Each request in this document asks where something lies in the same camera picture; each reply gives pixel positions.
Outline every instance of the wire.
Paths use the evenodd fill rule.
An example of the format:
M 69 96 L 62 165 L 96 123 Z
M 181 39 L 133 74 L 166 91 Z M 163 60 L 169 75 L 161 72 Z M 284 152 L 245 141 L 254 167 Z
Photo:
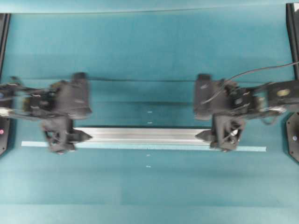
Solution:
M 257 71 L 262 71 L 262 70 L 268 70 L 268 69 L 278 69 L 278 68 L 283 68 L 283 67 L 287 67 L 287 66 L 291 66 L 291 65 L 295 65 L 295 64 L 299 64 L 299 61 L 296 62 L 292 62 L 292 63 L 288 63 L 288 64 L 283 64 L 283 65 L 276 65 L 276 66 L 270 66 L 270 67 L 263 67 L 263 68 L 259 68 L 259 69 L 253 69 L 253 70 L 249 70 L 246 72 L 242 72 L 238 75 L 232 76 L 231 78 L 229 78 L 228 80 L 226 80 L 219 88 L 219 90 L 217 90 L 209 99 L 201 102 L 201 104 L 206 104 L 210 101 L 212 101 L 213 99 L 215 99 L 220 93 L 221 91 L 224 89 L 224 87 L 233 79 L 238 78 L 242 75 L 246 75 L 246 74 L 250 74 L 250 73 L 254 73 Z

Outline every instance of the teal backdrop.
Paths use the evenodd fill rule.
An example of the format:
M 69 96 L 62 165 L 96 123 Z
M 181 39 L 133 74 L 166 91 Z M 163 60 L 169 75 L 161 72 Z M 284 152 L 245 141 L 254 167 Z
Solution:
M 58 3 L 43 11 L 45 1 L 3 2 L 18 14 L 11 16 L 1 82 L 18 76 L 46 87 L 88 73 L 93 114 L 76 126 L 210 126 L 192 112 L 198 73 L 220 79 L 292 61 L 285 1 L 199 1 L 192 10 L 162 1 L 170 11 L 129 1 L 130 12 L 83 7 L 80 14 L 72 14 L 75 3 L 61 7 L 67 14 L 39 14 L 61 11 Z M 238 81 L 292 79 L 287 67 Z M 241 145 L 266 146 L 265 153 L 107 148 L 58 156 L 22 147 L 44 139 L 38 122 L 14 121 L 0 158 L 0 223 L 297 224 L 299 164 L 287 154 L 288 116 L 273 126 L 248 122 Z

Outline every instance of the black mounting bracket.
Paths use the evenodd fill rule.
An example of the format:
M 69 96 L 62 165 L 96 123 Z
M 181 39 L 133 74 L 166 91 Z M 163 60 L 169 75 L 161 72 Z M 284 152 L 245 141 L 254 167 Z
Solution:
M 289 154 L 299 162 L 299 112 L 294 113 L 286 122 Z

